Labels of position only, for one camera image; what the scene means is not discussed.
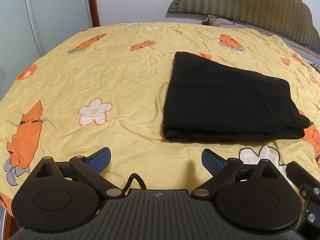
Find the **brown wooden door frame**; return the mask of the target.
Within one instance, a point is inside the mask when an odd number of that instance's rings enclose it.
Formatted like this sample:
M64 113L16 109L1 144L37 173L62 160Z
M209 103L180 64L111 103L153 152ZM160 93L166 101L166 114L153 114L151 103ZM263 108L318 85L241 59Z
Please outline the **brown wooden door frame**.
M88 0L93 27L100 26L97 0Z

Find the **black pants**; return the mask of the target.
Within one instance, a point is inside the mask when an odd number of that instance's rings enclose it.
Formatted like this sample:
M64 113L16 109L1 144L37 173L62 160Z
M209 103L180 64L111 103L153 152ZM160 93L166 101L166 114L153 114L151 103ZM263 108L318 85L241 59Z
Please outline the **black pants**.
M300 139L310 125L287 81L177 52L163 112L163 135L181 142Z

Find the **frosted glass wardrobe door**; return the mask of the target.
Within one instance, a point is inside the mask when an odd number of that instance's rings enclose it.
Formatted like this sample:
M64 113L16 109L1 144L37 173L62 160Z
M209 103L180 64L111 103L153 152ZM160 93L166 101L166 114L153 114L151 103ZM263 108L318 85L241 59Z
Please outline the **frosted glass wardrobe door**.
M1 96L25 68L92 26L88 0L1 0Z

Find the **striped grey pillow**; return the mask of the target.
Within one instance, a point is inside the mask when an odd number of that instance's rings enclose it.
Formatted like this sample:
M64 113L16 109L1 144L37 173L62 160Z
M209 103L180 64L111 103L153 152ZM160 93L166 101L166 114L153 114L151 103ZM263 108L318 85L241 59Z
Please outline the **striped grey pillow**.
M207 18L201 23L202 25L221 27L221 28L229 28L229 29L253 29L261 33L265 36L276 35L281 38L288 47L293 49L296 53L301 55L304 59L311 62L312 64L316 64L319 66L319 55L309 49L307 46L301 45L294 40L287 38L283 35L275 33L274 31L270 31L268 29L264 29L262 27L257 27L255 25L247 24L244 22L240 22L236 19L223 18L215 15L208 15Z

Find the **yellow carrot print bedspread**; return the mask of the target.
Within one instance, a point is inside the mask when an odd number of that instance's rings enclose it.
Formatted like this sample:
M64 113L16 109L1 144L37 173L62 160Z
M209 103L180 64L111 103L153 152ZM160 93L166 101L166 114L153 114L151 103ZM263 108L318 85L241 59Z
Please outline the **yellow carrot print bedspread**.
M210 144L246 164L291 161L319 178L319 74L277 36L183 23L125 23L81 31L17 77L1 101L1 207L45 156L68 161L108 147L103 176L123 187L132 173L149 189L193 190L209 173L199 143L168 142L163 106L175 53L286 80L311 121L298 140Z

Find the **olive green padded headboard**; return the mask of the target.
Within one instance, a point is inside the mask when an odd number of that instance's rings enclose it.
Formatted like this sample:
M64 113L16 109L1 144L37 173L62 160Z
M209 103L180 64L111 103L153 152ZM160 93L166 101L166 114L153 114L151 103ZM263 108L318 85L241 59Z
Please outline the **olive green padded headboard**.
M173 0L168 12L216 15L271 30L319 53L319 34L302 0Z

